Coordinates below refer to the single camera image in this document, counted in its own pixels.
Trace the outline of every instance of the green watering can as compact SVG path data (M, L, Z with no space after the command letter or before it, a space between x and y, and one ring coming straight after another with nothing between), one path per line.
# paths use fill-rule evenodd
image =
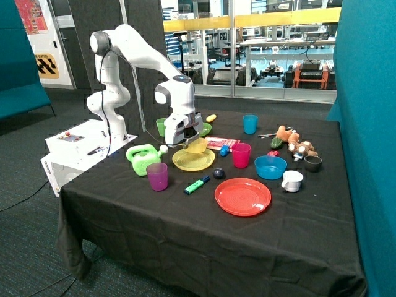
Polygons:
M158 152L151 144L137 145L126 151L126 158L132 163L137 175L147 175L146 168L153 163L161 163L161 156L168 153L166 145L160 146Z

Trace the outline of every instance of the white mug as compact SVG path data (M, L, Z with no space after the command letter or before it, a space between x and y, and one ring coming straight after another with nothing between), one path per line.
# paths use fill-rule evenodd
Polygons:
M286 171L283 174L283 181L281 186L288 192L298 192L303 179L304 176L298 171Z

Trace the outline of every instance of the dark partition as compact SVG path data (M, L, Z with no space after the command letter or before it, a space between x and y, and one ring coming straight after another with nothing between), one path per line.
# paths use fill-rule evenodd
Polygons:
M133 26L149 45L162 54L166 54L161 1L125 0L125 4L129 25ZM123 24L119 1L69 0L69 5L91 89L93 92L100 91L102 84L99 84L95 77L95 55L90 49L89 38L95 31L111 30ZM131 93L131 100L120 107L118 113L125 118L128 133L140 134L142 133L142 128L132 71L123 60L120 59L119 64L121 83ZM142 94L146 124L148 127L154 127L157 118L162 118L164 114L169 113L168 106L156 104L154 99L155 87L163 82L165 77L158 71L148 69L138 69L137 76Z

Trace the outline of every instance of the red plate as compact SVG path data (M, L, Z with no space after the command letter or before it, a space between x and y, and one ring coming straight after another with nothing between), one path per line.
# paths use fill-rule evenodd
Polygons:
M264 211L271 202L270 190L249 178L232 178L218 185L215 198L226 212L250 217Z

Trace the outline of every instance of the purple cup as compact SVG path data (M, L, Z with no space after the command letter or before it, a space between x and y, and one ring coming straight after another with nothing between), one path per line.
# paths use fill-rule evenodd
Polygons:
M168 187L168 166L165 163L154 163L146 168L148 180L154 191L162 191Z
M248 167L251 149L249 144L242 142L233 145L233 162L235 167Z

